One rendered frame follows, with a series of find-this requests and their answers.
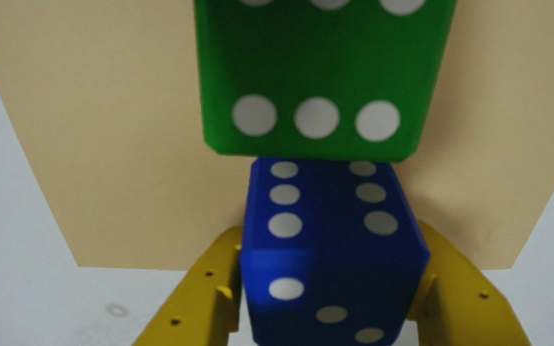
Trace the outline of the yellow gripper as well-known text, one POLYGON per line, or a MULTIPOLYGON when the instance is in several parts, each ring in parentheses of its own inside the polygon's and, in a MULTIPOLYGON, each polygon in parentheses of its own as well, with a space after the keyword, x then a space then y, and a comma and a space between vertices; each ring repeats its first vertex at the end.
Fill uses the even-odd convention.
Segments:
MULTIPOLYGON (((450 241, 417 219, 431 253, 406 319, 419 346, 532 346, 506 296, 450 241)), ((199 257, 131 346, 228 346, 239 331, 243 226, 199 257)))

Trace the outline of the blue die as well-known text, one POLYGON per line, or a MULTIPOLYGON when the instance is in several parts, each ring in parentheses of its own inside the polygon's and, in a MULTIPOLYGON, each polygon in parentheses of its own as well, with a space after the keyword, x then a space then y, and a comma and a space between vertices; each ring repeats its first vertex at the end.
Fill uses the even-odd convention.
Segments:
POLYGON ((392 346, 430 255, 390 162, 251 164, 239 259, 258 346, 392 346))

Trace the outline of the green die with white pips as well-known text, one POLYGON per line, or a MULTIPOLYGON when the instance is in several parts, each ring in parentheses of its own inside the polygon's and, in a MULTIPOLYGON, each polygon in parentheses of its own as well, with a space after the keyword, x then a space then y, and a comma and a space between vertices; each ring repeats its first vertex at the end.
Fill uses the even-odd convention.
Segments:
POLYGON ((400 163, 417 152, 457 0, 193 0, 218 155, 400 163))

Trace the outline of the tan flat mat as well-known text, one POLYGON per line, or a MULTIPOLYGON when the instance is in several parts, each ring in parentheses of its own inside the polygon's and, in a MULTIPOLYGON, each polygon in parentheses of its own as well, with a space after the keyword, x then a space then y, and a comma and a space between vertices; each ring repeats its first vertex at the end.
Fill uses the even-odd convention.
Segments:
MULTIPOLYGON (((554 0, 457 0, 415 218, 511 269, 554 192, 554 0)), ((0 98, 79 267, 189 271, 243 226, 251 164, 204 143, 193 0, 0 0, 0 98)))

